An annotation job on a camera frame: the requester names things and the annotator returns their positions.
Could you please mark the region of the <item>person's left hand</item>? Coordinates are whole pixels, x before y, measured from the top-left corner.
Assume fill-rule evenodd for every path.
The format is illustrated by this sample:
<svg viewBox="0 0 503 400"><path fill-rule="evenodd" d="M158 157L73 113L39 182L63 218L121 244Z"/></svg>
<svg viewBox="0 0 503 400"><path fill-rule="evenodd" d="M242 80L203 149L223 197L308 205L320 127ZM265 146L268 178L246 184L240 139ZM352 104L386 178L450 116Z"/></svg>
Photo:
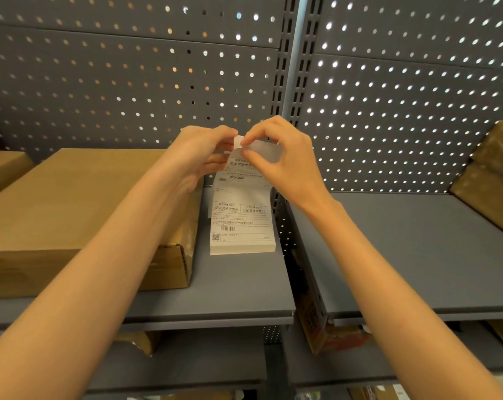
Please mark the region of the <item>person's left hand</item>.
<svg viewBox="0 0 503 400"><path fill-rule="evenodd" d="M164 175L170 176L177 190L192 192L205 175L226 168L236 136L238 131L225 125L182 128L162 156Z"/></svg>

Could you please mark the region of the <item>person's right hand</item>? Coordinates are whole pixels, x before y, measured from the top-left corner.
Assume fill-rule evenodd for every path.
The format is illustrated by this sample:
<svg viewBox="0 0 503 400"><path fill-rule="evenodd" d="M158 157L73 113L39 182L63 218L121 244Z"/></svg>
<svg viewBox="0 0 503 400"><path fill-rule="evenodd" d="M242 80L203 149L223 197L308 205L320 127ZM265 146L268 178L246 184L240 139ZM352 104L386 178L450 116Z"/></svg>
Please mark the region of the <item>person's right hand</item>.
<svg viewBox="0 0 503 400"><path fill-rule="evenodd" d="M269 138L282 146L275 172L260 172L288 201L302 211L325 211L335 205L316 163L311 138L281 116L264 120L251 128L241 141L242 148Z"/></svg>

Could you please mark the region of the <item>white shipping label strip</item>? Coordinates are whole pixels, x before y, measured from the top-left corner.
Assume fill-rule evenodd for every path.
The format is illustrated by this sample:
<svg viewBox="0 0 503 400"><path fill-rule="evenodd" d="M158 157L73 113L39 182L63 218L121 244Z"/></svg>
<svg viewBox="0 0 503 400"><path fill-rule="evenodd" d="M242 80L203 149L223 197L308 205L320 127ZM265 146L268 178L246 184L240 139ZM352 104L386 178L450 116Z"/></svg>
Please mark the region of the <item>white shipping label strip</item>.
<svg viewBox="0 0 503 400"><path fill-rule="evenodd" d="M233 151L230 153L224 170L216 173L214 186L271 189L273 185L249 161L243 158L242 140L243 136L240 135L234 138ZM269 163L278 162L282 154L282 146L271 142L256 140L247 148L260 154Z"/></svg>

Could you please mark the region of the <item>person's right forearm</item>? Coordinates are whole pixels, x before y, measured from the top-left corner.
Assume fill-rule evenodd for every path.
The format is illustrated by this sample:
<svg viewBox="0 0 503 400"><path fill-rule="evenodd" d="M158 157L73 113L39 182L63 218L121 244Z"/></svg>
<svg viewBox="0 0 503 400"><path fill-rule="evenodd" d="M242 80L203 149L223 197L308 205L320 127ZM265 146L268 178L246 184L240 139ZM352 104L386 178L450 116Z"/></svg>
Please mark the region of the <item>person's right forearm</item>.
<svg viewBox="0 0 503 400"><path fill-rule="evenodd" d="M385 260L327 190L294 196L327 244L412 400L503 400L503 386Z"/></svg>

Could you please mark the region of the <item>person's left forearm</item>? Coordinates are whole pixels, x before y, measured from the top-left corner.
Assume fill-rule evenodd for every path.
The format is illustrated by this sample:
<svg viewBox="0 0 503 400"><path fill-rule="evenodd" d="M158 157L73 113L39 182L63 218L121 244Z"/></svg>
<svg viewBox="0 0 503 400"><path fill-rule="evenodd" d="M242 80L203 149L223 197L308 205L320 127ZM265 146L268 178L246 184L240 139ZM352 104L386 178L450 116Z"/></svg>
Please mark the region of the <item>person's left forearm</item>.
<svg viewBox="0 0 503 400"><path fill-rule="evenodd" d="M0 400L79 400L199 176L146 175L0 336Z"/></svg>

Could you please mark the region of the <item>stack of white printed labels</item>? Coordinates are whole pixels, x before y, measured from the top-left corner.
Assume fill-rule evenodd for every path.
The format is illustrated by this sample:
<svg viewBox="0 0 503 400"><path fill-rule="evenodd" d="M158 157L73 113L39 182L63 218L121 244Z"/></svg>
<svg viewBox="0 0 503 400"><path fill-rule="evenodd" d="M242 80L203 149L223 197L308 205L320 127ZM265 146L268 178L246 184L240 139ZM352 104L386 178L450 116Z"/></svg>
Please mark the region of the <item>stack of white printed labels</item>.
<svg viewBox="0 0 503 400"><path fill-rule="evenodd" d="M276 249L271 188L214 187L210 255L271 253Z"/></svg>

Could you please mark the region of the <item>grey slotted shelf upright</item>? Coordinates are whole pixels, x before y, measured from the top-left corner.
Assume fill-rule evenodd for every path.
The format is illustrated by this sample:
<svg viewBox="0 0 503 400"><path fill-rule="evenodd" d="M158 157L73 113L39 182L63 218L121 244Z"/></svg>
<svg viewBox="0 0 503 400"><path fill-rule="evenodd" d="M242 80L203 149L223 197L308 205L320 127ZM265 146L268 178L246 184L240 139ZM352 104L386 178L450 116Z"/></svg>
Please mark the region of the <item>grey slotted shelf upright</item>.
<svg viewBox="0 0 503 400"><path fill-rule="evenodd" d="M297 127L324 0L285 0L271 115Z"/></svg>

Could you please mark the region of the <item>grey metal shelf board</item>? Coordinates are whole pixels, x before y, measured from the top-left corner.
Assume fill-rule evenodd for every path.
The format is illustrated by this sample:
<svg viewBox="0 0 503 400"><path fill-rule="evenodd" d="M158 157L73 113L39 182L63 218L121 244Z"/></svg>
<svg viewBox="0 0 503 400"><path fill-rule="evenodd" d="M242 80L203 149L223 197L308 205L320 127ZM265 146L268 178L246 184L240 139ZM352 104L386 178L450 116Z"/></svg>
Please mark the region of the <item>grey metal shelf board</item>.
<svg viewBox="0 0 503 400"><path fill-rule="evenodd" d="M373 246L444 320L503 319L503 231L450 194L333 192ZM321 326L364 324L326 243L287 203Z"/></svg>
<svg viewBox="0 0 503 400"><path fill-rule="evenodd" d="M210 255L208 204L212 188L197 188L201 194L190 286L184 289L141 291L136 294L120 325L120 332L171 329L230 328L293 323L295 304L279 238L271 253ZM69 202L30 204L22 215L23 228L36 232L49 225L53 231L80 231L77 224L93 229L117 206ZM0 335L33 297L0 299Z"/></svg>

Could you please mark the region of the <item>grey perforated back panel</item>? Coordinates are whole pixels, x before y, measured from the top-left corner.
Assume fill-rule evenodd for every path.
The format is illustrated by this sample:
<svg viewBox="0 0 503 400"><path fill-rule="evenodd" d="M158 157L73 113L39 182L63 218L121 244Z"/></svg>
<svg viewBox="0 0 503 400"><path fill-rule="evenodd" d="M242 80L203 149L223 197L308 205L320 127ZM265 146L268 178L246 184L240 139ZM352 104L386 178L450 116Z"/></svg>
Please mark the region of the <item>grey perforated back panel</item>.
<svg viewBox="0 0 503 400"><path fill-rule="evenodd" d="M503 120L503 0L308 0L296 126L333 192L445 194Z"/></svg>
<svg viewBox="0 0 503 400"><path fill-rule="evenodd" d="M282 114L300 0L0 0L0 148L167 148Z"/></svg>

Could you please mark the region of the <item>red and brown carton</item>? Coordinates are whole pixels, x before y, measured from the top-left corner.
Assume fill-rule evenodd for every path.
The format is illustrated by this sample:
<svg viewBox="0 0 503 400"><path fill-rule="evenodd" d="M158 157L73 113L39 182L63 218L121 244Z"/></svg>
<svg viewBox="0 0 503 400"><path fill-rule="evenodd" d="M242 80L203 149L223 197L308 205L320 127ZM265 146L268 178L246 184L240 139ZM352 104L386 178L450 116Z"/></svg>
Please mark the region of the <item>red and brown carton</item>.
<svg viewBox="0 0 503 400"><path fill-rule="evenodd" d="M301 322L309 347L314 355L359 348L372 340L372 334L361 325L335 326L330 322L322 325L318 306L315 304L308 286L303 264L295 249L291 250L293 265L289 277L296 305L296 313Z"/></svg>

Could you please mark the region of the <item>large flat cardboard box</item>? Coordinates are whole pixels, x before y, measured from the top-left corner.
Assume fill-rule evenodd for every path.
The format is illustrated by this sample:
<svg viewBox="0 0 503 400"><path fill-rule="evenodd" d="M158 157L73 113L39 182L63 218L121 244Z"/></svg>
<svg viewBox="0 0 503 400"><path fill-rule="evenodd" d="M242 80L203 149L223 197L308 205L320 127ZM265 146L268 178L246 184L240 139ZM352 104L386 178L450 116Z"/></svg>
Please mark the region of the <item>large flat cardboard box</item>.
<svg viewBox="0 0 503 400"><path fill-rule="evenodd" d="M0 299L186 289L202 163L168 149L61 149L0 193Z"/></svg>

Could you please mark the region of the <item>grey lower shelf board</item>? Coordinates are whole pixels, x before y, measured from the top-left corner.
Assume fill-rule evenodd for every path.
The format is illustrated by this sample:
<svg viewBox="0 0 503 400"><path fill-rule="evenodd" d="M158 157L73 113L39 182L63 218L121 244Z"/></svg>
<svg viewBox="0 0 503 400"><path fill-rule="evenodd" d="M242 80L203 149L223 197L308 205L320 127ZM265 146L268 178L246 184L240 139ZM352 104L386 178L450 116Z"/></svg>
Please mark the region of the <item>grey lower shelf board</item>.
<svg viewBox="0 0 503 400"><path fill-rule="evenodd" d="M462 322L457 338L493 374L503 375L503 343L480 322ZM289 383L297 390L401 383L374 340L314 355L299 321L281 330Z"/></svg>
<svg viewBox="0 0 503 400"><path fill-rule="evenodd" d="M191 389L257 389L267 379L261 327L166 331L150 357L113 343L84 396L117 400Z"/></svg>

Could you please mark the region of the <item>brown paper parcel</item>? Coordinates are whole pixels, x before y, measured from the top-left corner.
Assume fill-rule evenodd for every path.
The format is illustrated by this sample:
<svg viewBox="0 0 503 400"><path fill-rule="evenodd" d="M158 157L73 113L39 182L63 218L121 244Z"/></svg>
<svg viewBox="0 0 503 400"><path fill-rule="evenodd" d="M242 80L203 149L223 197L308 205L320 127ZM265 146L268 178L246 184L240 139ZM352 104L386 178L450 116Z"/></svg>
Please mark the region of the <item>brown paper parcel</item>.
<svg viewBox="0 0 503 400"><path fill-rule="evenodd" d="M121 332L115 338L115 343L129 343L139 349L145 356L152 357L159 346L161 331Z"/></svg>

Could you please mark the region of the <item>brown taped parcel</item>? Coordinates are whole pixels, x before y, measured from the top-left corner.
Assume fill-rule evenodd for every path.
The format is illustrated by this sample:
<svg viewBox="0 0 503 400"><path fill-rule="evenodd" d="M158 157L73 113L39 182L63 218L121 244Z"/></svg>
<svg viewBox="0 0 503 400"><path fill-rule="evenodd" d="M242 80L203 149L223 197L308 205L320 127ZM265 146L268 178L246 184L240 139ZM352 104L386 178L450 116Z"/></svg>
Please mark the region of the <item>brown taped parcel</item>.
<svg viewBox="0 0 503 400"><path fill-rule="evenodd" d="M503 230L503 120L474 150L450 192Z"/></svg>

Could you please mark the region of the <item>small brown cardboard box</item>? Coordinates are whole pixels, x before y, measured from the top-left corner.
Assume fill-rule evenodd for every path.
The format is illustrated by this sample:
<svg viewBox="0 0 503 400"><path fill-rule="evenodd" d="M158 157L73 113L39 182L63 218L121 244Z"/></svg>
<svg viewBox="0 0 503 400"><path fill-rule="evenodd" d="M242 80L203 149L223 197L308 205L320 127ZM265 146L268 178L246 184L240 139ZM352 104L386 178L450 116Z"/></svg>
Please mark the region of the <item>small brown cardboard box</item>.
<svg viewBox="0 0 503 400"><path fill-rule="evenodd" d="M0 150L0 192L35 167L24 152Z"/></svg>

